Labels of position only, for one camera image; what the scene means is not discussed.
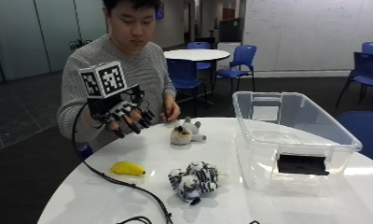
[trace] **yellow object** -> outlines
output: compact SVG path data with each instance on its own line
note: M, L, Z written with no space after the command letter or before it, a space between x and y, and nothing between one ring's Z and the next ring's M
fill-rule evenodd
M130 161L118 161L110 167L110 172L117 175L143 175L145 169Z

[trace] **round table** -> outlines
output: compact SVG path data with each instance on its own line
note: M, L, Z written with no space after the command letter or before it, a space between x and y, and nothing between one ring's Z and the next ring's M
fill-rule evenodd
M135 183L150 190L173 214L174 224L373 224L373 160L352 153L340 181L342 191L331 197L274 196L247 190L239 173L234 146L235 119L193 119L201 122L203 143L174 146L169 134L174 124L158 124L130 133L97 151L86 163L110 177ZM107 169L117 161L133 161L145 170L145 177L119 177ZM215 192L202 195L197 205L187 205L171 190L169 171L186 169L191 161L215 165L222 176ZM165 223L158 205L149 195L114 185L81 164L53 193L38 223L117 223L134 216Z
M185 59L197 63L218 61L229 58L230 53L219 49L174 49L163 51L166 59Z

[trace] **gray sweater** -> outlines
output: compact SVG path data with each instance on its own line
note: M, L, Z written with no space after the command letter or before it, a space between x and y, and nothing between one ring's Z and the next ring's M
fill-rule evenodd
M162 112L162 96L175 89L166 72L166 62L158 45L149 42L139 55L130 56L121 53L110 44L106 35L74 50L69 56L62 73L62 99L57 112L60 132L70 139L72 124L76 114L86 101L84 83L77 73L80 68L86 68L98 63L121 62L121 69L127 86L139 84L145 91L143 99L149 102L149 109L154 113L153 124L159 122L158 114ZM121 126L125 133L130 131ZM81 114L76 126L76 141L88 142L93 150L100 149L117 139L115 135L101 127L94 129L85 121Z

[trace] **small plush toy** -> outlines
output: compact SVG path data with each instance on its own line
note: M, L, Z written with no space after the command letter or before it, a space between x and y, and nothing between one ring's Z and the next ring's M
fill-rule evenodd
M173 191L189 205L199 202L199 195L217 189L217 169L203 161L189 164L186 172L179 169L170 171L169 180Z
M197 121L194 124L190 122L190 118L185 118L182 125L177 125L170 133L170 141L174 145L185 145L190 141L202 142L206 140L206 136L198 134L198 128L201 123Z

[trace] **black and white plush toy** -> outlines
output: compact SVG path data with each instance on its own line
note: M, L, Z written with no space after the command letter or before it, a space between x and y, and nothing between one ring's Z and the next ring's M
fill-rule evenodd
M190 143L190 141L203 142L206 140L206 136L198 134L198 128L201 123L197 121L195 123L190 122L190 118L185 118L185 122L182 125L177 123L175 128L170 133L170 142L174 145L185 145Z
M199 195L213 192L217 189L217 169L203 161L194 161L189 164L186 172L181 169L170 171L167 177L173 191L179 198L190 205L199 202Z

